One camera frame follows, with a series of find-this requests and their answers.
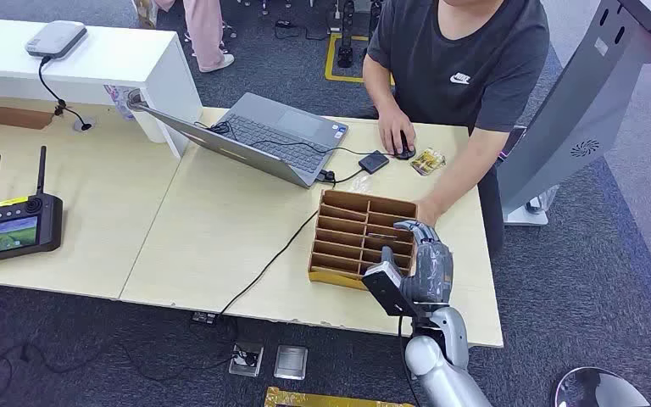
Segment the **person's left hand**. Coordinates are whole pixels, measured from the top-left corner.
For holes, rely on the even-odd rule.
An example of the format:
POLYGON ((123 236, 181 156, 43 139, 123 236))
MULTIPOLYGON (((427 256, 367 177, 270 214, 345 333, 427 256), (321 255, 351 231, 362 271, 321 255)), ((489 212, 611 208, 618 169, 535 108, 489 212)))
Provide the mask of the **person's left hand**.
POLYGON ((429 198, 417 200, 417 220, 428 226, 435 226, 443 211, 438 202, 429 198))

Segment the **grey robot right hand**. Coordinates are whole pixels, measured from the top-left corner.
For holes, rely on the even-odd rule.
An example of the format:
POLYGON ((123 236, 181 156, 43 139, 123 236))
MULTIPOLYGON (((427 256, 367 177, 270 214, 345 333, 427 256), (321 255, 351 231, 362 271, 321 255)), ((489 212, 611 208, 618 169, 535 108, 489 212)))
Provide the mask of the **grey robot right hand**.
POLYGON ((410 231, 415 238, 415 273, 400 282, 400 292, 414 303, 448 305, 452 292, 453 255, 432 226, 402 220, 393 227, 410 231))

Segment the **person's right hand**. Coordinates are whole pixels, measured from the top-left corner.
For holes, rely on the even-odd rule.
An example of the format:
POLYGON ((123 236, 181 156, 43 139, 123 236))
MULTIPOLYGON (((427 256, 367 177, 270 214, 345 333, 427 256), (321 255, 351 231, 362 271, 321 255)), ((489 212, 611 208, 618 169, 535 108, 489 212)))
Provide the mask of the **person's right hand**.
POLYGON ((394 157, 408 158, 415 153, 415 129, 408 116, 397 105, 376 109, 381 143, 394 157))

